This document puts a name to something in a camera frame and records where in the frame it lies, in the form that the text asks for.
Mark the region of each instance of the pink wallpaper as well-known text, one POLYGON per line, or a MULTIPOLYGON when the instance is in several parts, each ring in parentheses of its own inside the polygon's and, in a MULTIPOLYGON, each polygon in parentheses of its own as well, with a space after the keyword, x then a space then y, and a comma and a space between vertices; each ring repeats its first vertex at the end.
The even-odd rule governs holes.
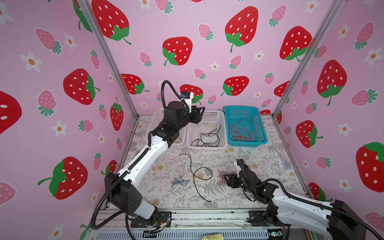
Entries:
POLYGON ((133 118, 75 2, 0 2, 0 32, 0 239, 83 239, 133 118))
POLYGON ((382 1, 345 3, 280 127, 315 198, 346 202, 384 236, 382 9, 382 1))
POLYGON ((199 106, 270 113, 332 1, 89 2, 138 113, 152 114, 164 80, 199 106))

